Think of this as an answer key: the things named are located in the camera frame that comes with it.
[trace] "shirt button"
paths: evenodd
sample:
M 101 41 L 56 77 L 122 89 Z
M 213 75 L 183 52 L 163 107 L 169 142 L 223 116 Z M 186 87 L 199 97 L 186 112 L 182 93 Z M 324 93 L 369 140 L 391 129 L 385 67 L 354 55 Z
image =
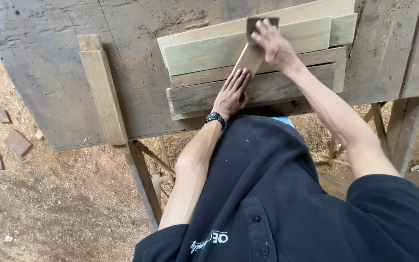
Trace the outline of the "shirt button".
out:
M 269 254 L 269 247 L 263 247 L 263 255 Z

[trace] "person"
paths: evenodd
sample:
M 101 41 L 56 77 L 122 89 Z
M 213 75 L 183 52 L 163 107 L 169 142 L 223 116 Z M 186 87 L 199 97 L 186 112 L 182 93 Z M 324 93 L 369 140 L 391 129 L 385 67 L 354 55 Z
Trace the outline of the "person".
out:
M 248 101 L 245 68 L 215 100 L 221 117 L 208 116 L 183 149 L 159 231 L 136 245 L 134 261 L 419 261 L 419 188 L 399 176 L 368 124 L 308 71 L 276 27 L 268 20 L 256 27 L 266 62 L 298 86 L 346 148 L 354 178 L 346 201 L 321 188 L 291 125 L 237 115 Z

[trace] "sawdust-covered floor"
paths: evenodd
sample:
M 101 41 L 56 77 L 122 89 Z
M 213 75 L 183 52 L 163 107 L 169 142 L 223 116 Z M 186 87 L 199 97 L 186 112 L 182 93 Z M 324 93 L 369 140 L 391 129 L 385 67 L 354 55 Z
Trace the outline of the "sawdust-covered floor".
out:
M 131 261 L 134 246 L 149 234 L 142 203 L 125 159 L 108 146 L 53 152 L 34 135 L 36 123 L 18 98 L 0 63 L 0 108 L 13 124 L 0 123 L 0 261 Z M 391 105 L 383 109 L 387 122 Z M 369 105 L 355 108 L 361 115 Z M 315 114 L 293 116 L 292 122 L 312 151 L 327 154 L 329 131 Z M 12 129 L 20 130 L 33 143 L 19 157 L 3 144 Z M 165 136 L 172 167 L 194 132 Z M 143 143 L 160 155 L 157 138 Z M 164 172 L 147 157 L 151 172 Z M 412 164 L 419 164 L 419 138 Z M 339 183 L 348 185 L 351 173 L 336 165 L 326 170 Z M 407 175 L 419 186 L 419 172 Z M 344 195 L 321 180 L 325 189 Z M 163 184 L 169 193 L 169 184 Z M 161 193 L 163 205 L 166 196 Z M 12 242 L 4 237 L 14 237 Z

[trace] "black watch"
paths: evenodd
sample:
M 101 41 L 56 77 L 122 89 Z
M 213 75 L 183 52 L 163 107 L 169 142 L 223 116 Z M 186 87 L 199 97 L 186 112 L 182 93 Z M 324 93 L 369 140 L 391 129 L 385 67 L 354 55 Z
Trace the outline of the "black watch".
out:
M 213 121 L 213 120 L 217 120 L 221 123 L 221 126 L 223 126 L 221 128 L 221 131 L 225 128 L 226 122 L 224 121 L 224 118 L 219 113 L 213 112 L 205 117 L 205 123 Z

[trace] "hand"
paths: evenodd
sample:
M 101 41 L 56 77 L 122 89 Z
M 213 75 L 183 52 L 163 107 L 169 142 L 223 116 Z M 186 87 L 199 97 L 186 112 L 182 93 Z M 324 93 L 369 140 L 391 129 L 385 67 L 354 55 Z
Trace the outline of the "hand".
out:
M 269 19 L 256 23 L 258 32 L 251 34 L 252 39 L 266 51 L 266 62 L 279 69 L 286 76 L 292 75 L 297 68 L 304 66 L 295 54 L 292 45 L 284 39 Z
M 219 91 L 214 101 L 213 112 L 219 113 L 226 123 L 231 116 L 242 110 L 248 103 L 245 90 L 249 80 L 250 73 L 248 73 L 248 69 L 238 69 L 235 75 L 231 74 L 229 76 L 223 88 Z

